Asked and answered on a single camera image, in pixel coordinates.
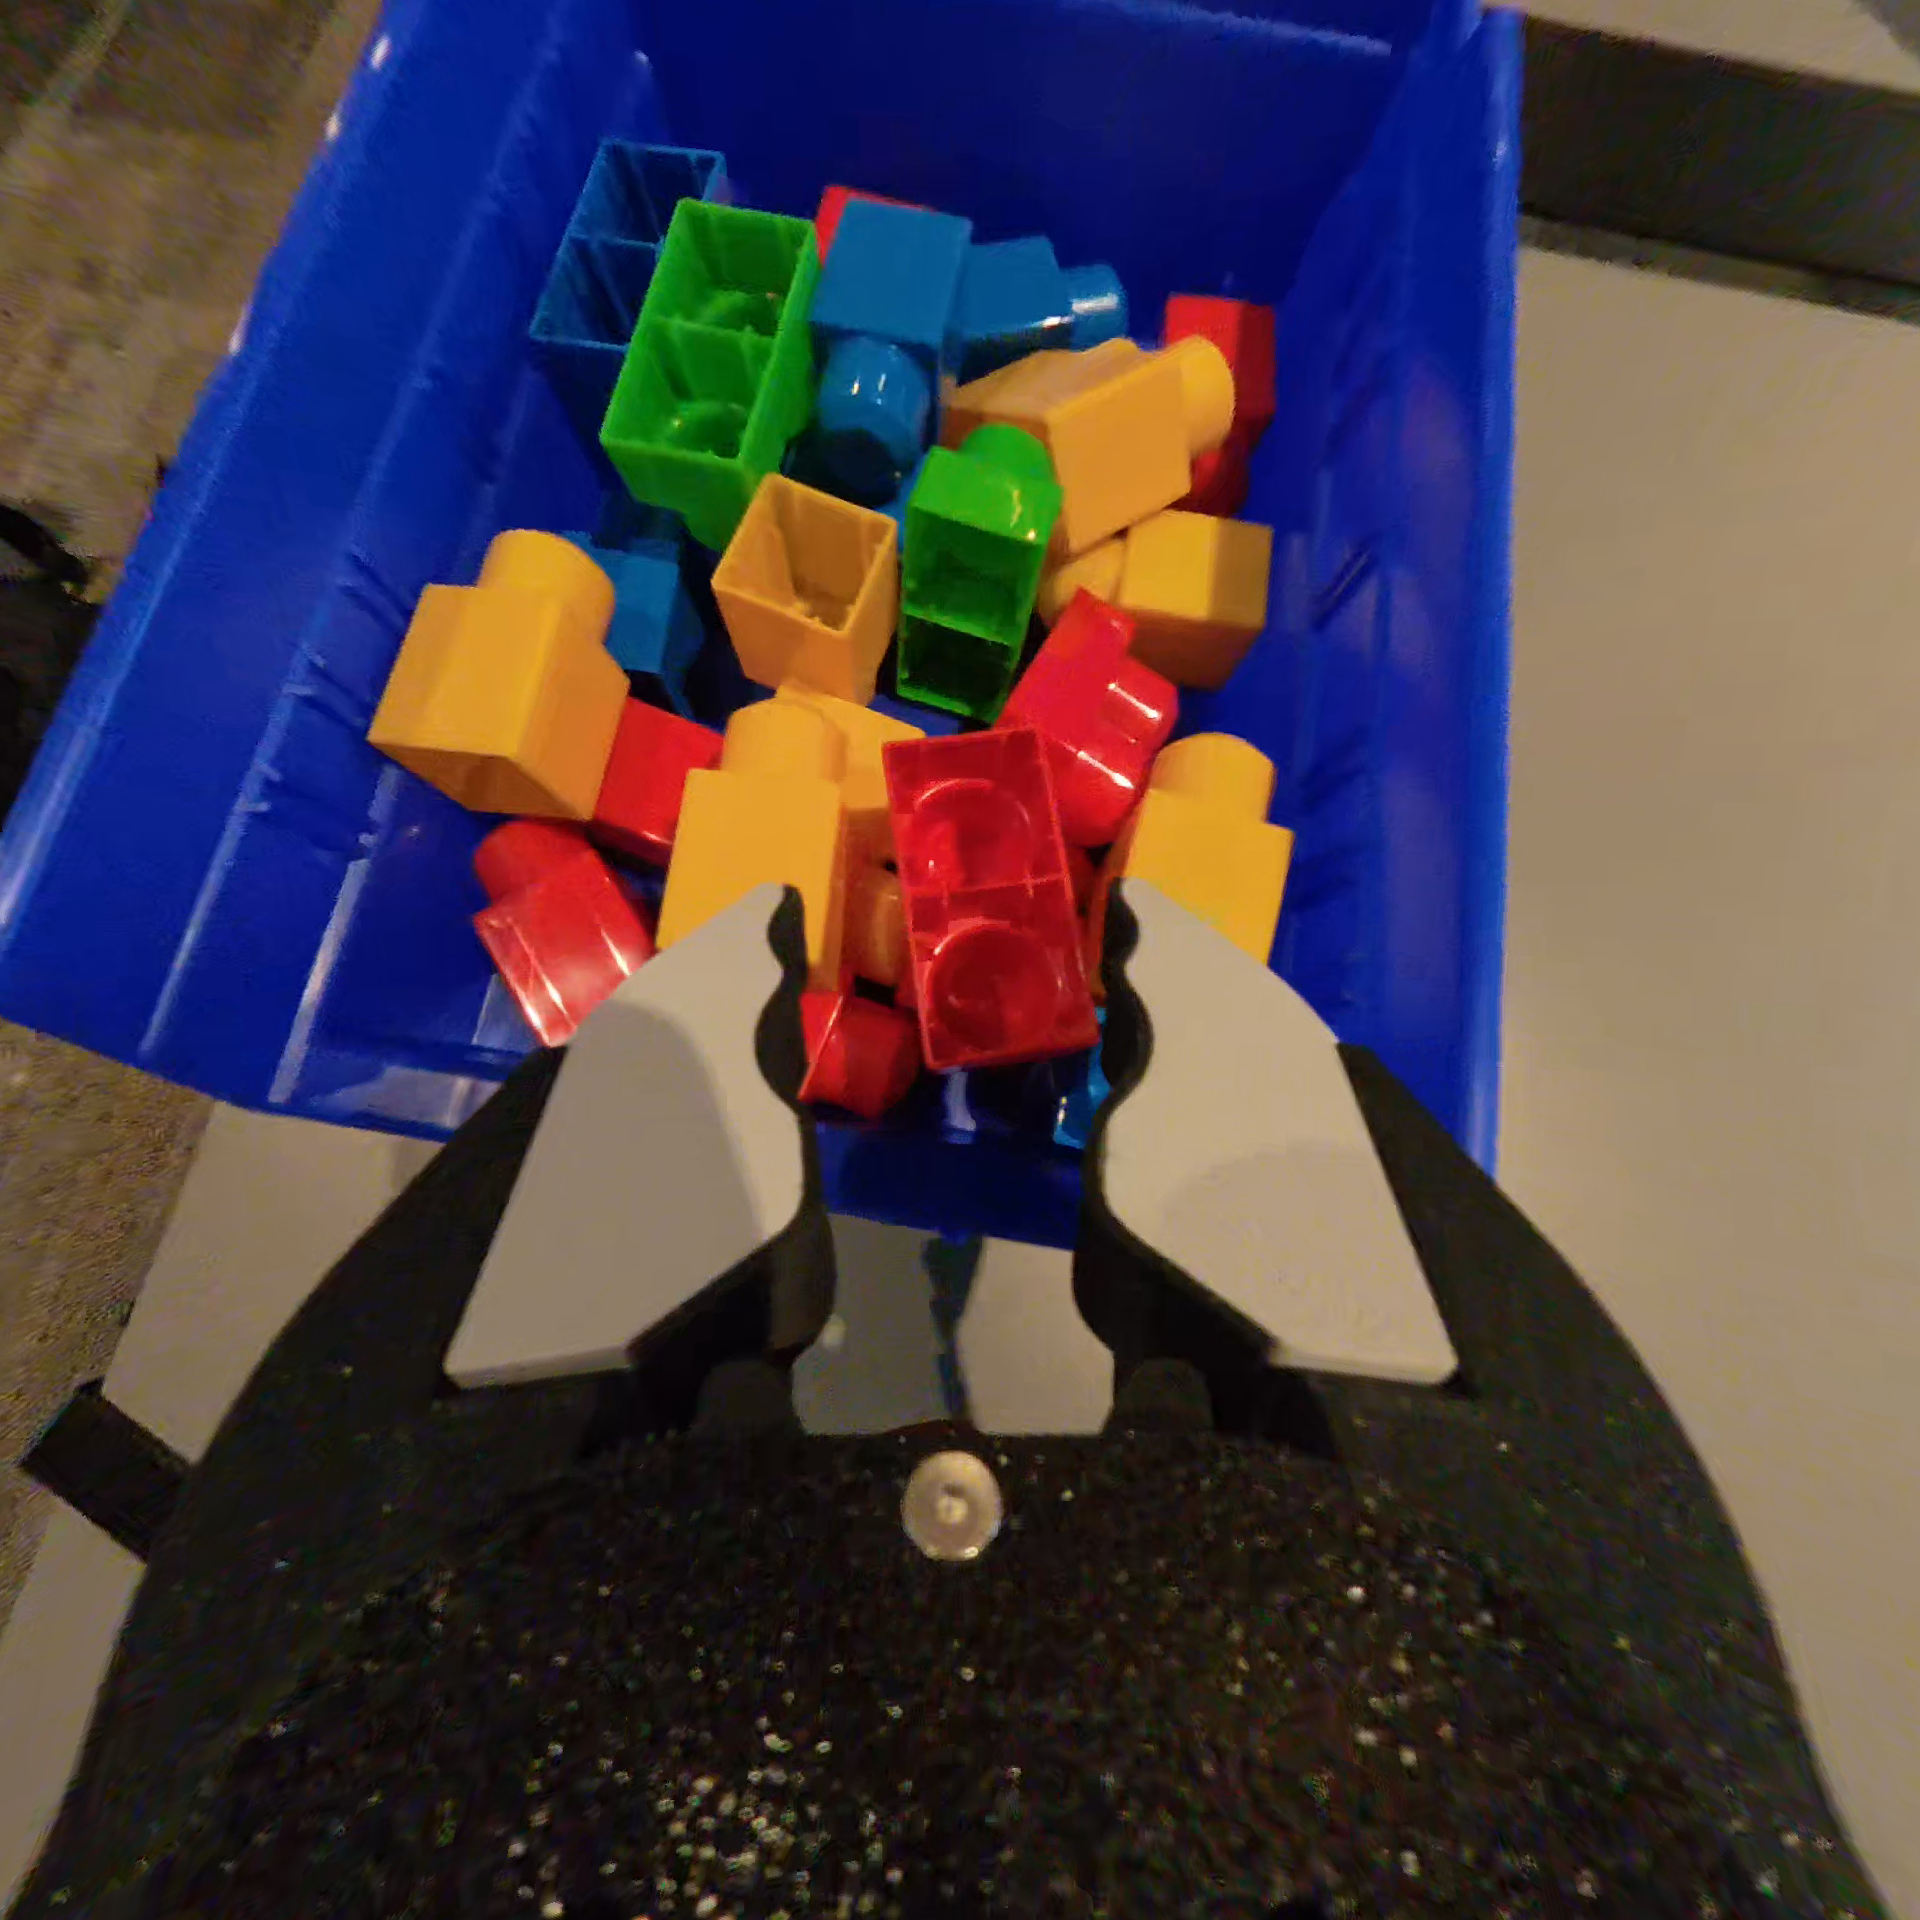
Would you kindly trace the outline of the pile of colourful mega blocks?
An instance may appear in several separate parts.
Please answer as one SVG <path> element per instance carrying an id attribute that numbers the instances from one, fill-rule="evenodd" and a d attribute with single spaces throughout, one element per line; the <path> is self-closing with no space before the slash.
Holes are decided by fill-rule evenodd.
<path id="1" fill-rule="evenodd" d="M 833 184 L 727 203 L 718 152 L 612 137 L 536 304 L 536 359 L 617 496 L 422 588 L 369 742 L 472 817 L 478 943 L 569 1044 L 760 881 L 804 897 L 802 1095 L 885 1116 L 930 1073 L 881 750 L 1043 740 L 1097 1008 L 1112 887 L 1268 961 L 1277 770 L 1173 742 L 1268 621 L 1236 518 L 1279 400 L 1272 307 L 1173 293 L 1153 349 L 1109 264 L 980 243 Z"/>

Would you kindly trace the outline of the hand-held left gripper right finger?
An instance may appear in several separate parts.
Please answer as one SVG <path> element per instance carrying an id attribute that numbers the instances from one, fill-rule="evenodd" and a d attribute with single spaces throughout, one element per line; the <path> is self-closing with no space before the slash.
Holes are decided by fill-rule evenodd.
<path id="1" fill-rule="evenodd" d="M 1457 1347 L 1335 1029 L 1279 973 L 1145 879 L 1102 937 L 1105 1023 L 1081 1249 L 1222 1316 L 1259 1360 L 1442 1385 Z"/>

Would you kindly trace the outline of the red two-stud mega block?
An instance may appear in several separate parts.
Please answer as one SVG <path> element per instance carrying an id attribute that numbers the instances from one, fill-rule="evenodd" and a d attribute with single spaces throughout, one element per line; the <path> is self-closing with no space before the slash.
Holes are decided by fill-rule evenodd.
<path id="1" fill-rule="evenodd" d="M 1092 1048 L 1098 1021 L 1041 734 L 894 742 L 881 768 L 925 1067 Z"/>

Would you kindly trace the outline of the blue plastic block bin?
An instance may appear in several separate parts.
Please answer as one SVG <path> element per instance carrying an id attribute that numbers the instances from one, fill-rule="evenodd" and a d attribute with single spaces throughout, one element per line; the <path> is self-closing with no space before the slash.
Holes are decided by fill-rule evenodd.
<path id="1" fill-rule="evenodd" d="M 494 826 L 369 740 L 420 592 L 628 543 L 597 441 L 677 203 L 831 187 L 1277 318 L 1270 613 L 1183 733 L 1274 766 L 1272 967 L 1483 1168 L 1501 1081 L 1519 13 L 388 4 L 5 830 L 5 1015 L 198 1093 L 449 1136 L 536 1037 Z M 730 218 L 722 203 L 749 214 Z"/>

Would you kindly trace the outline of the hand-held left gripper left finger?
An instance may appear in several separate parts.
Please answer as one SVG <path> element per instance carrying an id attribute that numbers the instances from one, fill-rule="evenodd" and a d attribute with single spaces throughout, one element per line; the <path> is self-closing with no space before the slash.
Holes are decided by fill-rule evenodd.
<path id="1" fill-rule="evenodd" d="M 799 1105 L 804 900 L 757 884 L 644 961 L 565 1048 L 444 1354 L 457 1387 L 610 1374 L 742 1311 L 730 1351 L 799 1357 L 833 1310 Z"/>

